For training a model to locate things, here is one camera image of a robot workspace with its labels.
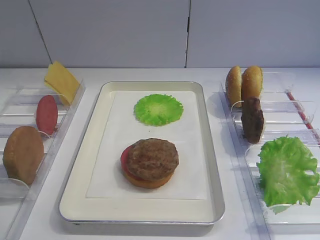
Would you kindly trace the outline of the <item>light brown meat patty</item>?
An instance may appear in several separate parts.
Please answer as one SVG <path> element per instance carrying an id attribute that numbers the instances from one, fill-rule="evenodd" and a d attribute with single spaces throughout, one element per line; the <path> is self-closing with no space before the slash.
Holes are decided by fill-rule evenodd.
<path id="1" fill-rule="evenodd" d="M 147 181 L 168 177 L 178 165 L 179 155 L 176 146 L 159 138 L 137 141 L 129 148 L 126 159 L 128 172 Z"/>

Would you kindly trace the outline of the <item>round flat lettuce leaf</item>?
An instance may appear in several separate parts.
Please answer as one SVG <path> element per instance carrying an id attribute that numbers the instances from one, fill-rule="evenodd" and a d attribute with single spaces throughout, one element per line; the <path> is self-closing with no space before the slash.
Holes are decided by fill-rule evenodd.
<path id="1" fill-rule="evenodd" d="M 133 109 L 135 118 L 147 126 L 164 126 L 178 121 L 183 112 L 183 104 L 166 94 L 151 94 L 141 98 Z"/>

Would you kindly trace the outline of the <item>red tomato slice on bun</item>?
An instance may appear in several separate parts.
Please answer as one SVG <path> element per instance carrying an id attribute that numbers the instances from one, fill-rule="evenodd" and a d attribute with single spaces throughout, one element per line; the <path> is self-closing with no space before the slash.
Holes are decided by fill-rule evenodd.
<path id="1" fill-rule="evenodd" d="M 127 168 L 127 160 L 129 157 L 129 150 L 132 148 L 132 145 L 128 146 L 121 154 L 120 157 L 120 162 L 121 162 L 121 169 L 123 171 L 123 175 L 127 178 L 128 181 L 131 183 L 133 182 L 138 182 L 138 183 L 143 183 L 146 182 L 144 179 L 137 177 L 133 175 L 132 173 L 129 172 Z"/>

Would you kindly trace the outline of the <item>dark brown meat patty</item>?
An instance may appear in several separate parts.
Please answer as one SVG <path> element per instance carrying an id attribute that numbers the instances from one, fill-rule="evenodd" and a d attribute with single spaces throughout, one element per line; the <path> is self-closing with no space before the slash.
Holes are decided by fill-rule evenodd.
<path id="1" fill-rule="evenodd" d="M 249 97 L 242 103 L 241 122 L 244 137 L 249 143 L 257 144 L 265 125 L 259 98 Z"/>

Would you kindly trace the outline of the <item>yellow cheese slice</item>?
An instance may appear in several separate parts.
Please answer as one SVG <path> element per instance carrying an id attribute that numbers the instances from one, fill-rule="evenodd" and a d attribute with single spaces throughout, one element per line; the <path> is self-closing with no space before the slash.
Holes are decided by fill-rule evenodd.
<path id="1" fill-rule="evenodd" d="M 70 106 L 76 96 L 80 83 L 60 62 L 54 61 L 48 66 L 44 84 L 59 94 L 61 102 Z"/>

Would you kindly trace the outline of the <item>red tomato slice in rack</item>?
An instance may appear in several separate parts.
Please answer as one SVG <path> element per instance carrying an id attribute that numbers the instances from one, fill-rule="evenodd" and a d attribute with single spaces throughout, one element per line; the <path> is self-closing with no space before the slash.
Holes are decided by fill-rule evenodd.
<path id="1" fill-rule="evenodd" d="M 46 95 L 40 99 L 36 109 L 37 128 L 52 135 L 56 129 L 58 121 L 58 107 L 52 95 Z"/>

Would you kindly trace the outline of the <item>ruffled lettuce leaf in rack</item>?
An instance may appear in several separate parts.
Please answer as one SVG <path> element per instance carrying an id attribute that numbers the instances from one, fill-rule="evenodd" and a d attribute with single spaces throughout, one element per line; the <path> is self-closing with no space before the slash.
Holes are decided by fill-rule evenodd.
<path id="1" fill-rule="evenodd" d="M 267 141 L 256 164 L 267 207 L 311 204 L 319 191 L 318 160 L 298 137 L 281 136 Z"/>

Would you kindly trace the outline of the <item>white paper tray liner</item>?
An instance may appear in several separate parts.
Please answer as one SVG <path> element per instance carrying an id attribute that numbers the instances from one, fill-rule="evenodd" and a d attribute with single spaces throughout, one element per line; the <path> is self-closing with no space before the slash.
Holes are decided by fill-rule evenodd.
<path id="1" fill-rule="evenodd" d="M 196 94 L 168 91 L 183 105 L 178 121 L 148 126 L 136 120 L 134 105 L 149 91 L 115 91 L 92 173 L 87 196 L 93 198 L 206 200 L 208 180 Z M 170 181 L 157 189 L 135 187 L 123 176 L 122 152 L 140 139 L 158 138 L 173 143 L 179 165 Z"/>

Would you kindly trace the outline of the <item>bottom bun on tray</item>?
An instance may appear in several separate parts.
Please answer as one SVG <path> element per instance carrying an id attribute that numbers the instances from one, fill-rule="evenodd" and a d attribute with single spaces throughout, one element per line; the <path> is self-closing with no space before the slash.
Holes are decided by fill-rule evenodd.
<path id="1" fill-rule="evenodd" d="M 134 186 L 145 188 L 145 189 L 157 189 L 163 185 L 165 185 L 173 176 L 173 174 L 170 174 L 169 176 L 162 178 L 160 180 L 150 181 L 150 180 L 144 180 L 140 179 L 131 173 L 129 173 L 127 167 L 125 165 L 121 166 L 123 170 L 124 177 Z"/>

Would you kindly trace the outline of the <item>sesame bun top left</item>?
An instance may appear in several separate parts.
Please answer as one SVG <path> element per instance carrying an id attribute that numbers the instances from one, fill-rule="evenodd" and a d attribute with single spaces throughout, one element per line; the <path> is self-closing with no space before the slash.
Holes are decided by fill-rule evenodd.
<path id="1" fill-rule="evenodd" d="M 229 103 L 240 108 L 242 106 L 242 73 L 238 65 L 229 70 L 225 80 L 225 90 Z"/>

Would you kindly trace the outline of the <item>sesame bun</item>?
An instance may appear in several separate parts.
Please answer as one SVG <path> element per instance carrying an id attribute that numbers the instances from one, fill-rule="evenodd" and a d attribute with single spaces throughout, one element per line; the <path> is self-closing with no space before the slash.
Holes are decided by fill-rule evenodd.
<path id="1" fill-rule="evenodd" d="M 250 97 L 260 98 L 263 88 L 263 71 L 257 65 L 249 66 L 242 74 L 242 106 Z"/>
<path id="2" fill-rule="evenodd" d="M 240 108 L 242 106 L 242 73 L 238 65 L 229 70 L 225 80 L 225 90 L 229 103 Z"/>

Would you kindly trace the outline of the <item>sesame bun top right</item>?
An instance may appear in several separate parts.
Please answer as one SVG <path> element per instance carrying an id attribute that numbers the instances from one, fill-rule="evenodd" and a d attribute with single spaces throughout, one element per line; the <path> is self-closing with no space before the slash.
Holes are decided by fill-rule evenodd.
<path id="1" fill-rule="evenodd" d="M 250 97 L 260 98 L 263 88 L 263 71 L 257 65 L 249 66 L 242 74 L 242 106 Z"/>

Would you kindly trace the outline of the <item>clear acrylic right rack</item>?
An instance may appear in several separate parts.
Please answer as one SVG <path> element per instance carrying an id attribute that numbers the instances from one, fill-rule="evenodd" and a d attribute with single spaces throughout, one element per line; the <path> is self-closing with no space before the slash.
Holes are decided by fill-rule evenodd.
<path id="1" fill-rule="evenodd" d="M 239 190 L 244 194 L 246 216 L 257 240 L 317 240 L 320 237 L 320 198 L 310 204 L 280 203 L 267 206 L 261 187 L 261 147 L 281 137 L 298 138 L 312 153 L 320 157 L 320 125 L 315 121 L 320 105 L 299 93 L 302 78 L 288 71 L 263 73 L 260 105 L 264 116 L 264 130 L 258 143 L 244 137 L 242 110 L 230 104 L 225 78 L 218 81 L 218 96 L 223 109 L 222 121 L 227 128 L 227 140 L 232 143 L 231 158 Z"/>

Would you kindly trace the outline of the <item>cream metal tray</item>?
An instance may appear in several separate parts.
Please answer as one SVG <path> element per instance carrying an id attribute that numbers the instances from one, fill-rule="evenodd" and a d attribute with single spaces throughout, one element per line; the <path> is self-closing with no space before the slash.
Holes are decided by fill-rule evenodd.
<path id="1" fill-rule="evenodd" d="M 194 92 L 207 173 L 207 199 L 102 198 L 89 197 L 100 144 L 115 91 L 151 94 Z M 77 156 L 64 188 L 59 211 L 70 222 L 118 224 L 213 225 L 225 213 L 225 201 L 211 136 L 202 86 L 190 81 L 113 81 L 105 83 L 97 96 Z"/>

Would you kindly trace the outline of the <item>brown bun slice in rack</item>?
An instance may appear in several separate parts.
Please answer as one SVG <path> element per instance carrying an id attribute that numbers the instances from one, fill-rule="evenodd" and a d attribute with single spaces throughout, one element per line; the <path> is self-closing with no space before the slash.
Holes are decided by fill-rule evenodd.
<path id="1" fill-rule="evenodd" d="M 9 178 L 30 186 L 44 157 L 41 134 L 32 126 L 17 127 L 6 141 L 3 165 Z"/>

